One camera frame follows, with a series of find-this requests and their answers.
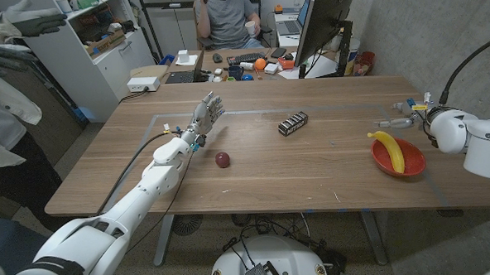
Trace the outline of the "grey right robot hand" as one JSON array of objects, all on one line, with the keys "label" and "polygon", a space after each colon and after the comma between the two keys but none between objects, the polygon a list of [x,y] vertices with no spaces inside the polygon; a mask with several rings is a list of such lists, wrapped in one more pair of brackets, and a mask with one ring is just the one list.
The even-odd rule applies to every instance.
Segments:
[{"label": "grey right robot hand", "polygon": [[412,127],[415,123],[421,123],[423,121],[426,111],[431,106],[432,105],[429,103],[414,105],[409,105],[408,102],[395,103],[393,105],[393,108],[399,110],[404,115],[404,118],[394,118],[387,121],[374,122],[373,127],[398,129],[406,129]]}]

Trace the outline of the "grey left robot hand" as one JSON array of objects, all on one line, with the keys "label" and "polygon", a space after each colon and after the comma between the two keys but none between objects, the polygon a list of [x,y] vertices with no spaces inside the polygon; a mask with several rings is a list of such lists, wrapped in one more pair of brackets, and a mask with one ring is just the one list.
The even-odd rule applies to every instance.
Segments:
[{"label": "grey left robot hand", "polygon": [[208,134],[217,119],[224,113],[222,100],[213,92],[203,98],[195,108],[194,115],[187,129],[196,134]]}]

